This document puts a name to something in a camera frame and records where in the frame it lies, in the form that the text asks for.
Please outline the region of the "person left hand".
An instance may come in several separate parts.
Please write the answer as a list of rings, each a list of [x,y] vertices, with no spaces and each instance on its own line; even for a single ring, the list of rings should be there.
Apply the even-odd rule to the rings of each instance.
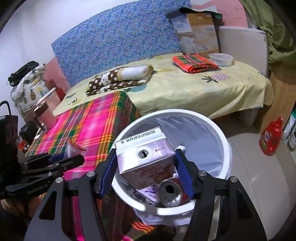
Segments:
[[[29,217],[33,217],[36,210],[41,203],[39,197],[32,198],[29,202],[21,204],[17,201],[11,201],[10,199],[1,200],[1,205],[5,211],[13,213],[15,215],[27,214]]]

